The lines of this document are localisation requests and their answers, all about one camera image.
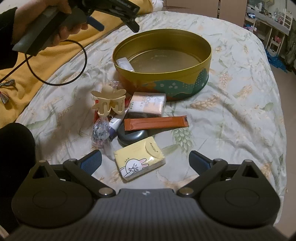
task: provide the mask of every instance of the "yellow blanket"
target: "yellow blanket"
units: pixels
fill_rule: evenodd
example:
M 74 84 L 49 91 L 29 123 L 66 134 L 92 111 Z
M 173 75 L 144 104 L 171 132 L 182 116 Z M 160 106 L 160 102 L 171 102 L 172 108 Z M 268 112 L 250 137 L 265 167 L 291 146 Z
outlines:
M 131 1 L 140 6 L 139 14 L 152 12 L 153 7 L 150 0 Z M 87 46 L 122 23 L 119 18 L 101 12 L 94 12 L 92 16 L 105 26 L 105 30 L 98 32 L 90 26 L 88 30 L 82 30 L 78 34 L 71 36 L 70 39 L 80 42 L 83 46 Z M 64 42 L 56 47 L 45 49 L 36 57 L 31 58 L 29 63 L 37 76 L 43 80 L 47 80 L 58 68 L 73 58 L 79 51 L 81 51 L 81 48 L 77 44 Z M 19 54 L 16 66 L 24 61 L 24 59 L 24 55 Z M 11 70 L 1 70 L 0 79 Z M 9 102 L 7 104 L 4 105 L 0 101 L 0 128 L 15 121 L 43 85 L 42 82 L 32 75 L 27 64 L 22 65 L 7 80 L 9 79 L 15 79 L 15 87 L 0 88 L 1 92 L 9 96 Z

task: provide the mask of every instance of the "cartoon rabbit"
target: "cartoon rabbit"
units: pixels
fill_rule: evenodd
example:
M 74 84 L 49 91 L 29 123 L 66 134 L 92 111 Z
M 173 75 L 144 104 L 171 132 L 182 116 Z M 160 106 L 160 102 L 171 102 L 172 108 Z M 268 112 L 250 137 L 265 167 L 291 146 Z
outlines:
M 148 167 L 149 164 L 143 164 L 147 159 L 130 159 L 127 161 L 125 167 L 120 169 L 120 172 L 123 177 L 128 177 L 137 171 L 141 171 L 143 168 Z

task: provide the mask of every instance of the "gray tassel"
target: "gray tassel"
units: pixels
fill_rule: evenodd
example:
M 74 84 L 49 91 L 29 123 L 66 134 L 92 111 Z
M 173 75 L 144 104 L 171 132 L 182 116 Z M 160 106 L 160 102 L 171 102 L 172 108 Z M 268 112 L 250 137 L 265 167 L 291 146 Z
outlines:
M 0 98 L 3 102 L 3 104 L 6 104 L 9 101 L 8 96 L 6 94 L 2 93 L 1 91 L 0 91 Z
M 5 86 L 5 87 L 8 87 L 8 86 L 13 86 L 15 84 L 15 80 L 14 79 L 11 79 L 9 81 L 6 81 L 4 83 L 0 83 L 0 87 L 1 86 Z

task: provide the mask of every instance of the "human hand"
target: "human hand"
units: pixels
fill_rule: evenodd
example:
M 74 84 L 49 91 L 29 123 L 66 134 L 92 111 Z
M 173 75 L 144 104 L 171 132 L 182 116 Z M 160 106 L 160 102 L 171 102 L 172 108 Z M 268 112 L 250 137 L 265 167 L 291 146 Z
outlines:
M 12 32 L 12 43 L 16 44 L 25 34 L 28 26 L 48 7 L 57 6 L 63 13 L 72 12 L 68 0 L 31 0 L 27 4 L 19 7 L 15 12 L 15 21 Z M 59 33 L 55 35 L 51 46 L 56 46 L 59 42 L 66 40 L 70 34 L 77 34 L 81 29 L 86 30 L 87 23 L 78 24 L 72 29 L 63 26 Z

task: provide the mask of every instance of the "yellow tin container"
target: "yellow tin container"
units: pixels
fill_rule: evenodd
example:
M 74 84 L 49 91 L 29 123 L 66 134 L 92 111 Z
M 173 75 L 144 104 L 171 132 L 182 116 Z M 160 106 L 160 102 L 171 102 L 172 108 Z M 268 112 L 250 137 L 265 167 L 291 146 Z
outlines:
M 135 72 L 117 65 L 116 60 L 123 57 Z M 168 101 L 176 101 L 195 95 L 206 85 L 211 57 L 211 46 L 201 36 L 178 29 L 156 29 L 122 41 L 112 59 L 129 94 L 165 93 Z

